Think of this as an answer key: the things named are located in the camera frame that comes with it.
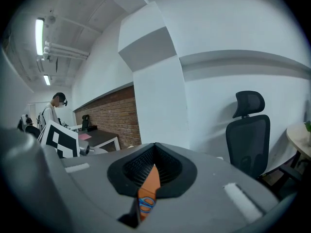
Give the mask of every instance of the brick wall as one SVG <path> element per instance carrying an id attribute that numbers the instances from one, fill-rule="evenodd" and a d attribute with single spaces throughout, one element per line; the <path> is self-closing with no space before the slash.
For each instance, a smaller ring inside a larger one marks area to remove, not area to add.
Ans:
<path id="1" fill-rule="evenodd" d="M 97 99 L 75 111 L 77 125 L 89 115 L 90 124 L 117 133 L 121 149 L 141 144 L 134 87 L 128 87 Z"/>

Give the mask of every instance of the scissors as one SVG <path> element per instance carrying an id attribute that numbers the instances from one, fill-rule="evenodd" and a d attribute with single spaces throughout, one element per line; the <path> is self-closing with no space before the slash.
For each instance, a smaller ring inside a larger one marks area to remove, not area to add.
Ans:
<path id="1" fill-rule="evenodd" d="M 151 212 L 151 210 L 152 210 L 152 208 L 154 207 L 155 203 L 156 203 L 156 202 L 155 202 L 152 198 L 150 198 L 150 197 L 144 197 L 144 198 L 139 199 L 139 208 L 140 208 L 140 211 L 141 211 L 141 212 L 144 212 L 144 213 L 149 213 L 149 212 Z M 149 210 L 149 211 L 143 210 L 143 209 L 141 208 L 142 206 L 147 207 L 147 208 L 150 208 L 150 210 Z"/>

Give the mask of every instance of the white ceiling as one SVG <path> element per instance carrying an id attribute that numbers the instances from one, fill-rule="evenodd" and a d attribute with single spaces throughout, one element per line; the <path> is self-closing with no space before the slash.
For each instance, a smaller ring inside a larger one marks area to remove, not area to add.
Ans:
<path id="1" fill-rule="evenodd" d="M 56 72 L 54 57 L 50 62 L 42 61 L 44 72 L 41 73 L 36 62 L 35 20 L 45 19 L 44 41 L 90 52 L 102 31 L 123 13 L 126 12 L 114 0 L 27 0 L 8 27 L 11 37 L 6 53 L 33 91 L 71 87 L 82 61 L 59 57 Z M 50 16 L 56 18 L 55 23 L 49 21 Z M 49 75 L 50 87 L 43 75 Z"/>

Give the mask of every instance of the fluorescent light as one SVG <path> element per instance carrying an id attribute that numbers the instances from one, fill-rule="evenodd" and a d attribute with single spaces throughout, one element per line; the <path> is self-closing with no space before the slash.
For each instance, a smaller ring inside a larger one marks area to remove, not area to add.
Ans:
<path id="1" fill-rule="evenodd" d="M 40 19 L 40 18 L 38 18 L 35 21 L 35 45 L 37 47 L 38 55 L 43 55 L 43 45 L 42 45 L 43 22 L 44 22 L 44 19 Z"/>
<path id="2" fill-rule="evenodd" d="M 51 84 L 50 84 L 50 81 L 49 81 L 48 75 L 44 75 L 43 77 L 44 77 L 44 79 L 45 79 L 45 83 L 47 83 L 47 85 L 51 85 Z"/>

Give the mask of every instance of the man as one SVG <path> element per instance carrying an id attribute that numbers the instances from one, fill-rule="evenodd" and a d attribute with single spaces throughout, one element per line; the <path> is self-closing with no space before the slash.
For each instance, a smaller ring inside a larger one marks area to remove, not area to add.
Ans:
<path id="1" fill-rule="evenodd" d="M 27 125 L 33 125 L 33 124 L 34 124 L 33 121 L 31 120 L 31 118 L 28 117 L 27 114 L 26 114 L 26 124 L 27 124 Z"/>
<path id="2" fill-rule="evenodd" d="M 64 93 L 58 92 L 53 96 L 53 99 L 47 103 L 42 113 L 40 113 L 40 128 L 41 130 L 45 127 L 49 120 L 52 120 L 59 124 L 56 111 L 54 107 L 62 108 L 67 106 L 67 99 Z"/>

